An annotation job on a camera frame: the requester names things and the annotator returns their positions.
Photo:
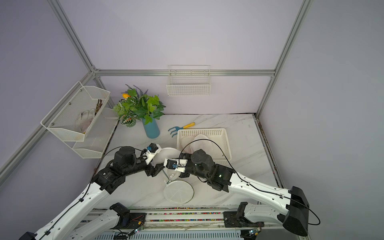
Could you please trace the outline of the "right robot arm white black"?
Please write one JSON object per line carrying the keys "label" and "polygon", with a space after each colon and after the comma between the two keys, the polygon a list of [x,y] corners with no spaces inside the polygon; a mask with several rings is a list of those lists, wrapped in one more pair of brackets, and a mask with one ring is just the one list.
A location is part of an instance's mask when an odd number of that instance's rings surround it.
{"label": "right robot arm white black", "polygon": [[302,237],[309,234],[310,205],[301,188],[275,188],[252,180],[233,168],[215,163],[203,150],[193,154],[181,153],[170,166],[181,172],[181,177],[193,175],[202,178],[219,192],[248,196],[276,211],[275,219],[289,232]]}

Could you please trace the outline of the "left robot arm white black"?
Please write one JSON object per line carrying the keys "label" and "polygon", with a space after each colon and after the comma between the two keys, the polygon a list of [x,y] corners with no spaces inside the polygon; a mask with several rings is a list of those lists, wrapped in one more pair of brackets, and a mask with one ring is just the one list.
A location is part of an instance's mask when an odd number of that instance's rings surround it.
{"label": "left robot arm white black", "polygon": [[161,152],[158,144],[150,144],[136,156],[134,147],[118,147],[114,158],[105,168],[99,170],[91,178],[84,191],[69,204],[59,215],[35,233],[26,232],[21,240],[66,240],[70,238],[75,227],[102,200],[110,196],[126,181],[126,176],[145,172],[147,176],[155,176],[153,158]]}

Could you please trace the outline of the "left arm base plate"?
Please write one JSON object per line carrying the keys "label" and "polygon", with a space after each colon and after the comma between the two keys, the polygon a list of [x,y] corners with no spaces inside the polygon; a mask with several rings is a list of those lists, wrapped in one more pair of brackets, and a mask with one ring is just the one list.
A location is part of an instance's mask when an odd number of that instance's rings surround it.
{"label": "left arm base plate", "polygon": [[137,229],[145,224],[146,213],[128,213],[120,217],[117,229]]}

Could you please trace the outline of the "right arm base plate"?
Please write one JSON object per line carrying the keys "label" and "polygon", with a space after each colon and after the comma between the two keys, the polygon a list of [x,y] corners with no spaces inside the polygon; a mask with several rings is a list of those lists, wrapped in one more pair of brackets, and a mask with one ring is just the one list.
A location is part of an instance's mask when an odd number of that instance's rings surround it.
{"label": "right arm base plate", "polygon": [[253,223],[244,216],[238,216],[237,212],[223,212],[224,225],[226,228],[250,228],[264,227],[264,222]]}

